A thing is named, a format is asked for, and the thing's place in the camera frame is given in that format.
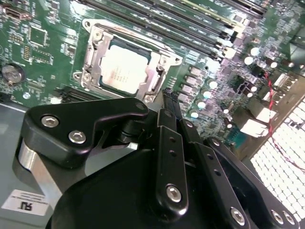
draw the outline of cable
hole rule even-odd
[[[269,98],[270,98],[270,104],[269,104],[269,110],[270,110],[270,116],[269,116],[269,137],[272,139],[272,142],[273,142],[275,148],[282,155],[282,157],[285,159],[285,161],[287,161],[288,163],[292,164],[294,167],[300,169],[303,173],[305,173],[305,169],[301,168],[299,165],[297,165],[297,163],[293,159],[291,159],[290,156],[287,155],[287,153],[277,144],[275,138],[273,137],[274,130],[273,130],[272,123],[271,123],[272,122],[271,110],[272,110],[272,107],[274,105],[272,82],[271,82],[271,80],[269,78],[269,74],[268,73],[265,73],[264,76],[267,79],[268,87],[270,88],[270,95],[269,95]]]

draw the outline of chip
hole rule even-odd
[[[131,50],[112,45],[102,58],[102,83],[135,94],[145,82],[148,59]]]

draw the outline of label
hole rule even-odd
[[[2,209],[44,216],[49,207],[43,195],[14,190],[2,205]]]

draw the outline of capacitor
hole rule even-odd
[[[292,68],[295,64],[287,59],[283,59],[281,61],[281,64],[286,66],[286,67],[289,67],[289,68]]]
[[[227,108],[227,106],[225,104],[220,104],[220,108],[224,114],[229,113],[229,109]]]
[[[270,68],[276,68],[277,67],[277,62],[272,60],[271,58],[267,58],[265,60],[265,63],[270,67]]]
[[[251,47],[249,49],[249,53],[252,55],[252,56],[258,56],[259,54],[259,48],[257,47]]]
[[[192,118],[198,118],[199,117],[199,114],[195,110],[191,110],[190,115],[191,115]]]
[[[251,98],[253,96],[253,93],[251,92],[251,90],[248,87],[245,87],[243,89],[243,94],[246,95],[248,98]]]
[[[212,97],[212,93],[207,88],[203,88],[201,94],[205,99],[210,99]]]
[[[253,57],[251,57],[251,56],[247,56],[247,57],[244,59],[245,65],[253,64],[253,61],[254,61],[254,59],[253,59]]]
[[[233,127],[232,123],[227,118],[224,119],[224,124],[226,125],[226,128],[228,128],[228,129],[231,129]]]
[[[25,80],[24,70],[14,63],[4,65],[1,69],[1,75],[11,86],[16,86]]]
[[[257,87],[253,83],[249,82],[247,87],[250,89],[251,92],[256,92],[257,91]]]
[[[198,106],[199,109],[204,109],[205,108],[205,102],[202,99],[198,99],[196,100],[196,104]]]
[[[214,90],[218,87],[218,83],[213,79],[209,79],[207,81],[207,84],[209,85],[209,88],[212,89],[212,90]]]

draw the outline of port connector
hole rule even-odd
[[[28,20],[31,18],[31,14],[25,10],[22,10],[18,7],[14,7],[10,4],[4,4],[2,5],[3,7],[3,12],[11,17],[11,18],[14,18],[14,19],[17,19],[17,20]]]

